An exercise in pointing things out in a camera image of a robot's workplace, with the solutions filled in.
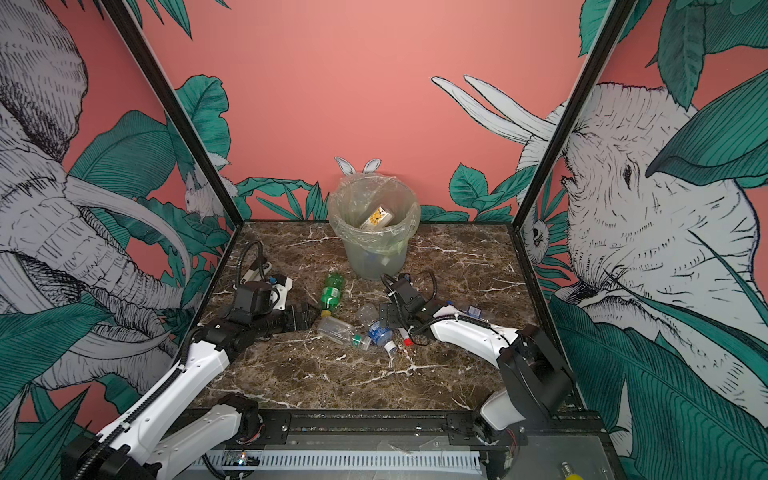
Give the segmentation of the white bottle red label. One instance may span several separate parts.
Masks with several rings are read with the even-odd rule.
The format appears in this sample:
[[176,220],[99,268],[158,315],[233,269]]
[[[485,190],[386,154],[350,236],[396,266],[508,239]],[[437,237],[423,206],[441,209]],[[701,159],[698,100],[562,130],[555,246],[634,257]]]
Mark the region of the white bottle red label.
[[414,346],[414,342],[405,328],[399,327],[398,332],[401,338],[403,339],[403,343],[406,347]]

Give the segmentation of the blue label bottle white cap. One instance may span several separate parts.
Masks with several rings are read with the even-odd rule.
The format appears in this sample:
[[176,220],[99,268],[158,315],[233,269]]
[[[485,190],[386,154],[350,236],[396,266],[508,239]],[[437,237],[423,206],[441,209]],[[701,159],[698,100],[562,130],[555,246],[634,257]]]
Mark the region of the blue label bottle white cap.
[[361,324],[368,326],[368,338],[377,346],[382,347],[390,359],[397,354],[393,330],[389,325],[387,305],[376,307],[372,303],[364,304],[356,313]]

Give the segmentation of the clear bottle green cap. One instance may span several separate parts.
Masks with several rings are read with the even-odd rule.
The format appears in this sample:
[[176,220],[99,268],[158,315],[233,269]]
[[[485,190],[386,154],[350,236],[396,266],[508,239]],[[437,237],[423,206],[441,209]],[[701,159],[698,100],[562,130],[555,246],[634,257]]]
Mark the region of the clear bottle green cap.
[[333,316],[323,316],[317,323],[317,332],[341,345],[366,351],[371,344],[371,339],[361,335],[352,325]]

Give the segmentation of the green soda bottle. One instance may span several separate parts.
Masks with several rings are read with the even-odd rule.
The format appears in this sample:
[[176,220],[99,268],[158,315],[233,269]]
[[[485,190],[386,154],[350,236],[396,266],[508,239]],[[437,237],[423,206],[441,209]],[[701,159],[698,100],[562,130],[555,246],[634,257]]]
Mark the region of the green soda bottle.
[[321,292],[321,309],[333,312],[341,303],[345,278],[339,272],[330,273],[325,279]]

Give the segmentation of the clear bottle green red label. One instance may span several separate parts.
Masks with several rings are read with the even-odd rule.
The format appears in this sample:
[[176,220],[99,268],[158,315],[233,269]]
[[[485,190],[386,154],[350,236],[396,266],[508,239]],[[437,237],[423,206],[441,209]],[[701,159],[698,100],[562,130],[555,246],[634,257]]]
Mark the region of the clear bottle green red label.
[[363,231],[381,231],[389,226],[395,219],[395,215],[384,206],[376,207],[360,225]]

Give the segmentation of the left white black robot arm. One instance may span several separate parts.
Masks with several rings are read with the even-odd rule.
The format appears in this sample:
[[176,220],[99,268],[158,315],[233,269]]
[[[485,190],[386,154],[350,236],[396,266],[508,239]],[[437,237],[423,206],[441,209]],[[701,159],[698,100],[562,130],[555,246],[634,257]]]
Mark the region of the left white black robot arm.
[[91,439],[79,437],[61,455],[64,479],[172,479],[213,447],[260,439],[257,401],[228,394],[175,433],[169,430],[197,395],[250,346],[277,334],[305,331],[317,306],[287,302],[292,281],[262,274],[236,288],[218,319],[194,327],[176,363],[140,400]]

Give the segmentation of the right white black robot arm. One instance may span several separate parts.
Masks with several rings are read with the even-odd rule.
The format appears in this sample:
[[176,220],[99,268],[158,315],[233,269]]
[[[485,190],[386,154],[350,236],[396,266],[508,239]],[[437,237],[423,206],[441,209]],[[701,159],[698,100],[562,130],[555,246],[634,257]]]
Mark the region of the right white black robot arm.
[[496,367],[504,388],[490,394],[457,431],[483,445],[521,445],[526,428],[549,428],[571,393],[575,375],[547,334],[528,324],[520,329],[495,325],[478,314],[420,293],[407,274],[381,276],[396,325],[411,337],[446,343]]

